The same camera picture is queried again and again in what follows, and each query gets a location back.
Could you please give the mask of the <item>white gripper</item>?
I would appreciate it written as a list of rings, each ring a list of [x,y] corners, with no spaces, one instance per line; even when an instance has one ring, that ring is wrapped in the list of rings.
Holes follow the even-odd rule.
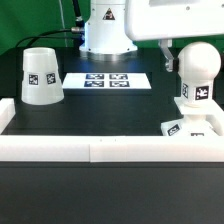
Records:
[[[126,0],[125,32],[134,41],[159,40],[166,70],[178,72],[171,39],[224,34],[224,0]]]

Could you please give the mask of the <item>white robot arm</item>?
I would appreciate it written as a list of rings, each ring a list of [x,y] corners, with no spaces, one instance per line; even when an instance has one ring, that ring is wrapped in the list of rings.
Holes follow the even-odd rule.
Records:
[[[96,60],[118,60],[137,50],[135,41],[156,40],[174,71],[169,48],[177,38],[224,34],[224,0],[90,0],[85,42],[80,53]]]

